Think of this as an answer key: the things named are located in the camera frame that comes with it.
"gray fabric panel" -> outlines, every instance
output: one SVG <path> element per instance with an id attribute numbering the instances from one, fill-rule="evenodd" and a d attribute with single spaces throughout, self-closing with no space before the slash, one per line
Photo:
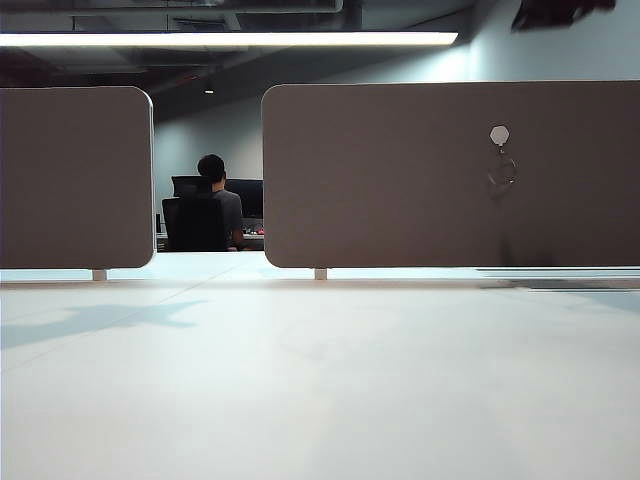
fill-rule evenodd
<path id="1" fill-rule="evenodd" d="M 133 87 L 1 89 L 2 268 L 153 255 L 153 127 Z"/>
<path id="2" fill-rule="evenodd" d="M 639 111 L 640 82 L 274 87 L 263 99 L 267 257 L 638 266 Z M 509 128 L 518 166 L 497 198 L 495 125 Z"/>

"person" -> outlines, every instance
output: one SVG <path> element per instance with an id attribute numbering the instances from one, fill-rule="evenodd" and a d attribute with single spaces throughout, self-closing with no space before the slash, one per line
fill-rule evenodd
<path id="1" fill-rule="evenodd" d="M 224 161 L 215 154 L 205 155 L 198 162 L 198 173 L 211 180 L 212 198 L 220 201 L 229 250 L 243 250 L 245 245 L 242 231 L 242 200 L 237 193 L 224 189 L 227 181 Z"/>

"ceiling light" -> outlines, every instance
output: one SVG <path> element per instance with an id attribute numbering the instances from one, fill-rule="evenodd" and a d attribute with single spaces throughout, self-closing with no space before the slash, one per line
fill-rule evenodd
<path id="1" fill-rule="evenodd" d="M 332 47 L 451 45 L 457 33 L 2 33 L 0 47 Z"/>

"computer monitor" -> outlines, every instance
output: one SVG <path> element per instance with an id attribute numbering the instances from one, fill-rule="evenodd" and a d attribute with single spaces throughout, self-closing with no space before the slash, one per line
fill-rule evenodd
<path id="1" fill-rule="evenodd" d="M 227 179 L 225 189 L 240 195 L 244 218 L 263 218 L 262 180 Z"/>
<path id="2" fill-rule="evenodd" d="M 211 196 L 211 180 L 199 175 L 182 175 L 171 177 L 174 197 L 208 197 Z"/>

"office chair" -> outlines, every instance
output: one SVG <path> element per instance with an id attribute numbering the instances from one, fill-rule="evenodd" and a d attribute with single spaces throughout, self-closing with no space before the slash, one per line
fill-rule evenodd
<path id="1" fill-rule="evenodd" d="M 225 252 L 227 235 L 211 182 L 199 176 L 171 177 L 177 198 L 162 200 L 170 252 Z"/>

